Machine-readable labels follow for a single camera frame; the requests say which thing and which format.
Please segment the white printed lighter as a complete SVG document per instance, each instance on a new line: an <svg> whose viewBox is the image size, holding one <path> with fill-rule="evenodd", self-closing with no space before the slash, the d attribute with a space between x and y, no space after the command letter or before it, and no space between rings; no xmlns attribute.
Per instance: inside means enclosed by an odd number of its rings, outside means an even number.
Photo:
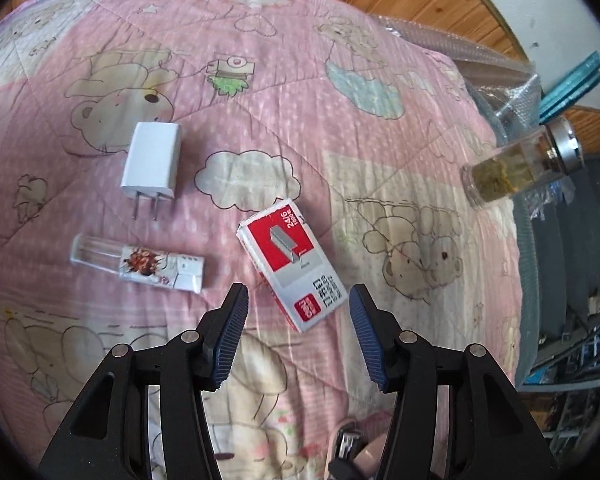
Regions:
<svg viewBox="0 0 600 480"><path fill-rule="evenodd" d="M123 281L195 294L201 293L204 280L204 258L85 234L74 238L70 261Z"/></svg>

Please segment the red white staples box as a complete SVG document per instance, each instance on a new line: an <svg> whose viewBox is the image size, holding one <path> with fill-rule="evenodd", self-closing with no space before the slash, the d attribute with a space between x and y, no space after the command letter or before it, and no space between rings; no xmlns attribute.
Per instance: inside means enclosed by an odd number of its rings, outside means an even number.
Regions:
<svg viewBox="0 0 600 480"><path fill-rule="evenodd" d="M346 288L293 200L240 222L236 236L298 332L348 301Z"/></svg>

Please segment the white power adapter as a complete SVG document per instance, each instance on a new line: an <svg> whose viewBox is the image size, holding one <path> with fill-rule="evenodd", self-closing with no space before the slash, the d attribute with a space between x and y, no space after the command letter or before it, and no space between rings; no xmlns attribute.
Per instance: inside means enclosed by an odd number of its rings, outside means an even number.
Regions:
<svg viewBox="0 0 600 480"><path fill-rule="evenodd" d="M175 200L181 147L181 127L176 122L136 124L120 183L122 193L133 201L133 219L142 198L150 200L154 220L162 202Z"/></svg>

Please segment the pink cartoon quilt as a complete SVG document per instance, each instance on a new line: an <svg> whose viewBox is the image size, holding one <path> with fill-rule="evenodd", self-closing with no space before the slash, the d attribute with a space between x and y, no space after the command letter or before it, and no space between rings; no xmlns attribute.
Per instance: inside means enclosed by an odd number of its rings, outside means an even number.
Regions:
<svg viewBox="0 0 600 480"><path fill-rule="evenodd" d="M176 122L175 200L120 183L138 122ZM0 23L0 424L37 462L114 344L168 341L250 293L204 408L227 479L318 479L332 430L384 430L347 307L295 330L236 236L293 200L346 286L432 344L519 360L511 203L460 170L495 134L446 56L336 0L33 0ZM70 261L79 234L204 258L200 294Z"/></svg>

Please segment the glass tea bottle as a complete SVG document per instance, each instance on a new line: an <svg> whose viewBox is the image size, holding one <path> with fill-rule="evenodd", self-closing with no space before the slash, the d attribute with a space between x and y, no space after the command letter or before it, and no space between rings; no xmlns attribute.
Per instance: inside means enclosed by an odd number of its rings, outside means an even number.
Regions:
<svg viewBox="0 0 600 480"><path fill-rule="evenodd" d="M460 177L471 205L483 207L537 190L582 167L582 148L573 125L559 116L478 164L464 166Z"/></svg>

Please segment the bubble wrap sheet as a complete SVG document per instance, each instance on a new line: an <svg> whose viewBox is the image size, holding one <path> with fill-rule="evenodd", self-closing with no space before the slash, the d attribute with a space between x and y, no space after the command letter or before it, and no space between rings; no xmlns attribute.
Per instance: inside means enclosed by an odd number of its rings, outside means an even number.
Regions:
<svg viewBox="0 0 600 480"><path fill-rule="evenodd" d="M393 35L449 58L503 146L525 136L540 124L540 76L530 62L508 58L500 52L461 36L414 22L376 16Z"/></svg>

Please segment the teal blue sticks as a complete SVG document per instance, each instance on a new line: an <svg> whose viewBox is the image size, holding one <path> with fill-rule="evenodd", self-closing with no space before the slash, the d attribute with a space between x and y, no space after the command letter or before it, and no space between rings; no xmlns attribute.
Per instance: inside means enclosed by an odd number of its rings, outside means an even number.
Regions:
<svg viewBox="0 0 600 480"><path fill-rule="evenodd" d="M544 125L569 110L599 83L600 54L594 51L542 97L540 124Z"/></svg>

